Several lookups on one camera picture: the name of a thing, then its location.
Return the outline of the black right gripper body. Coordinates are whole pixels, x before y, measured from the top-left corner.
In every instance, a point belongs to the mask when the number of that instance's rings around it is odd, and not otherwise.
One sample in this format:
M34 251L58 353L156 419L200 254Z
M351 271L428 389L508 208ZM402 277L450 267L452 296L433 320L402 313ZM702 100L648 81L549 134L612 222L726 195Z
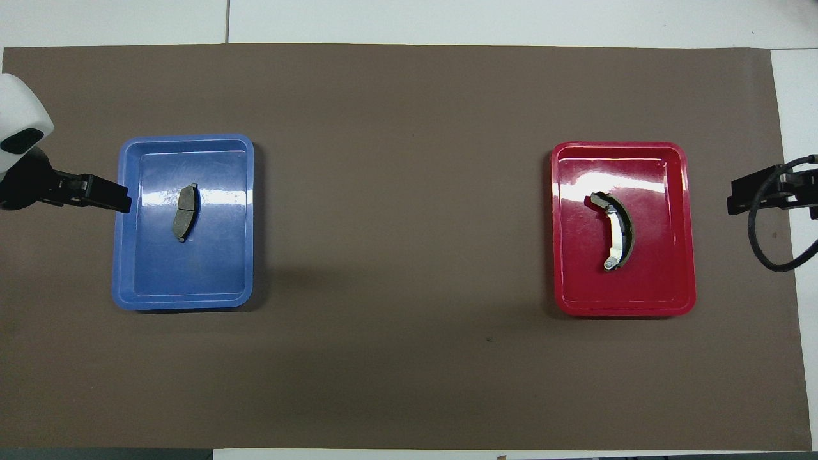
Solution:
M807 208L810 219L817 220L817 169L780 174L775 182L775 207Z

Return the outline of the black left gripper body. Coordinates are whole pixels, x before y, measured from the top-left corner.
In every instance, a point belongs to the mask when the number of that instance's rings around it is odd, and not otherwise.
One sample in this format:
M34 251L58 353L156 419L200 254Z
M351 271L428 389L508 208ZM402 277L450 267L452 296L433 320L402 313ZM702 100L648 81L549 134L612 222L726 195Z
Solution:
M1 183L1 208L22 210L35 202L52 206L86 207L79 199L81 178L52 168L49 158L40 148L31 148L5 172Z

